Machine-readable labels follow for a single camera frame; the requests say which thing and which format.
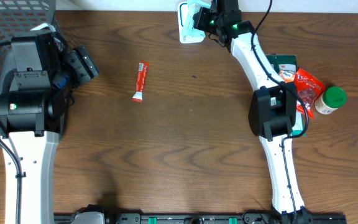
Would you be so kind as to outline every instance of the red chip bag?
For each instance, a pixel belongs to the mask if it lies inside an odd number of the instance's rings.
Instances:
[[[144,83],[146,82],[147,71],[149,71],[149,63],[139,62],[139,71],[137,72],[137,81],[136,81],[136,93],[132,97],[133,102],[138,102],[138,103],[143,102],[143,89],[144,89]]]
[[[314,119],[313,110],[311,108],[317,97],[325,91],[326,86],[302,68],[299,68],[296,72],[294,83],[298,89],[298,96],[305,103],[309,117]],[[305,113],[299,101],[296,102],[296,108],[299,112]]]

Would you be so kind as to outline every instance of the wood grain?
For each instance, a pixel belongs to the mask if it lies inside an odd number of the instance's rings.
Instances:
[[[243,17],[256,24],[262,14]],[[55,212],[89,203],[146,213],[270,208],[267,161],[247,120],[252,90],[226,49],[179,43],[172,12],[57,18],[101,74],[70,108],[55,160]],[[302,68],[346,90],[347,104],[332,115],[315,112],[293,153],[306,207],[358,223],[358,14],[272,13],[259,37],[266,53],[297,54]],[[139,104],[131,98],[141,60],[150,71]],[[4,184],[0,150],[0,223]]]

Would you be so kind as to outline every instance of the green box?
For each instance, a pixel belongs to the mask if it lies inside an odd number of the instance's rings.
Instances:
[[[298,70],[296,55],[267,54],[266,57],[277,73],[283,70],[295,74]]]

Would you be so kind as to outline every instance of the black bracket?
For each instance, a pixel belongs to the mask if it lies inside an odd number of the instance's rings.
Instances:
[[[241,34],[255,32],[249,21],[241,20],[238,0],[213,1],[211,8],[202,7],[194,16],[194,27],[219,37],[230,52],[231,40]]]
[[[293,82],[284,83],[296,92]],[[296,98],[281,86],[261,87],[254,91],[248,114],[252,133],[269,141],[282,134],[291,134],[295,125]]]
[[[16,69],[5,77],[9,79],[0,94],[1,135],[15,131],[61,134],[72,91],[99,75],[89,53],[83,46],[69,52],[65,39],[49,30],[13,37],[12,53]]]

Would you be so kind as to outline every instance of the orange chip bag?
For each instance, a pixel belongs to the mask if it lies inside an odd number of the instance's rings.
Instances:
[[[305,103],[309,117],[314,119],[311,108],[317,97],[325,91],[326,87],[324,83],[302,68],[299,68],[296,72],[294,83],[298,89],[298,96]],[[299,101],[296,102],[296,108],[299,112],[305,113]]]

